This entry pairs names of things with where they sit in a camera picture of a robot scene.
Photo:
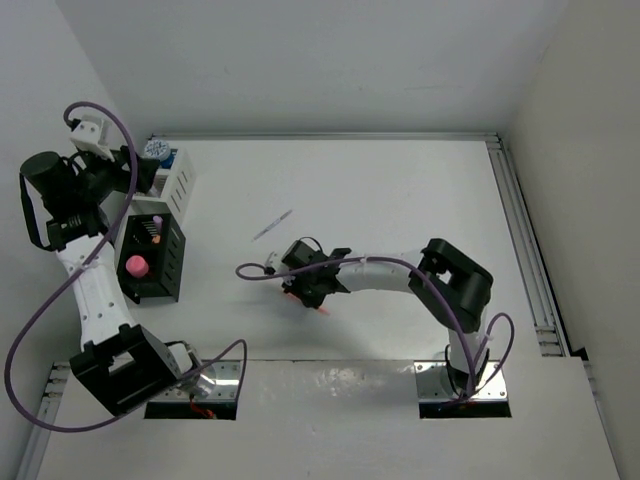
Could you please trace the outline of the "orange clear pen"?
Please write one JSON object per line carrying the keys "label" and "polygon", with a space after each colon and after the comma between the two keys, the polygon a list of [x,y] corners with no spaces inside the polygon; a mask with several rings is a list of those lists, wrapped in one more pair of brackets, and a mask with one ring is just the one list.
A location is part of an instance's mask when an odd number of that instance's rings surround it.
{"label": "orange clear pen", "polygon": [[[286,296],[288,298],[291,298],[294,301],[297,301],[298,303],[301,303],[301,300],[299,298],[297,298],[296,296],[294,296],[293,294],[291,294],[291,293],[286,293]],[[325,315],[325,316],[329,316],[330,315],[330,312],[326,308],[324,308],[322,306],[317,307],[317,308],[311,307],[311,310],[314,310],[314,311],[316,311],[317,313],[319,313],[321,315]]]}

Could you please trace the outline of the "purple highlighter marker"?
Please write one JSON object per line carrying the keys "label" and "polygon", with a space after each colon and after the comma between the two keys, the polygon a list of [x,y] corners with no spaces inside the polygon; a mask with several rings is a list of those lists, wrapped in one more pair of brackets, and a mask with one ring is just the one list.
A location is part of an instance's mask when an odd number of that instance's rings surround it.
{"label": "purple highlighter marker", "polygon": [[155,234],[160,235],[162,232],[163,218],[160,215],[154,215],[152,217],[152,222],[154,225]]}

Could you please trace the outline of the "grey thin pen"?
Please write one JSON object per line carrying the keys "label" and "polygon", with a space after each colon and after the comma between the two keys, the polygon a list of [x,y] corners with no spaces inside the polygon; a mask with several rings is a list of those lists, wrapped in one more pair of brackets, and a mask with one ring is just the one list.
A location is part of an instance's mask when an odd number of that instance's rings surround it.
{"label": "grey thin pen", "polygon": [[282,213],[279,217],[277,217],[276,219],[274,219],[269,225],[267,225],[266,227],[264,227],[262,230],[260,230],[258,233],[256,233],[252,239],[251,242],[256,242],[259,239],[261,239],[263,236],[265,236],[267,233],[269,233],[271,230],[273,230],[274,228],[276,228],[282,221],[284,221],[287,217],[289,217],[291,214],[293,213],[293,209],[289,209],[287,211],[285,211],[284,213]]}

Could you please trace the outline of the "pink cap glue bottle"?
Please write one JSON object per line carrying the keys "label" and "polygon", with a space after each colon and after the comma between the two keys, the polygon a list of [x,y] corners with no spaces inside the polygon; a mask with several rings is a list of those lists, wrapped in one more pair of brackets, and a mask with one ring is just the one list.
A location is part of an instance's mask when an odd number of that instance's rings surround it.
{"label": "pink cap glue bottle", "polygon": [[126,271],[136,279],[145,277],[149,271],[149,263],[140,255],[132,255],[125,262]]}

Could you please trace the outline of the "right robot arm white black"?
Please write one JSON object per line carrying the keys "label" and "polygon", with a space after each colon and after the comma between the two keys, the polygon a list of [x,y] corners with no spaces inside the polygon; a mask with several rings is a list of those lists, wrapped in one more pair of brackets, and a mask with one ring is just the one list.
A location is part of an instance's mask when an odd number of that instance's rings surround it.
{"label": "right robot arm white black", "polygon": [[492,275],[443,239],[432,239],[419,250],[397,254],[357,253],[336,248],[326,254],[295,241],[276,261],[283,288],[303,305],[319,308],[337,293],[390,291],[415,296],[448,330],[447,373],[460,394],[477,387],[487,353],[486,307]]}

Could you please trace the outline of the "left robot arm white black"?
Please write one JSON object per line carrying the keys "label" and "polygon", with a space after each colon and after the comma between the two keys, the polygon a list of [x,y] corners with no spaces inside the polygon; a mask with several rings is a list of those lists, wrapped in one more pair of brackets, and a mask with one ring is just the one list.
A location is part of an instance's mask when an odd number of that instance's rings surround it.
{"label": "left robot arm white black", "polygon": [[41,196],[51,218],[46,250],[56,254],[72,280],[81,320],[80,352],[70,360],[76,379],[114,416],[123,415],[170,388],[195,365],[184,341],[164,343],[131,315],[127,302],[178,298],[185,237],[169,214],[155,227],[149,215],[127,220],[120,249],[125,259],[140,256],[148,267],[129,272],[115,259],[101,203],[133,181],[127,147],[109,158],[77,151],[69,158],[45,151],[20,168],[21,202],[30,240],[40,245],[28,190]]}

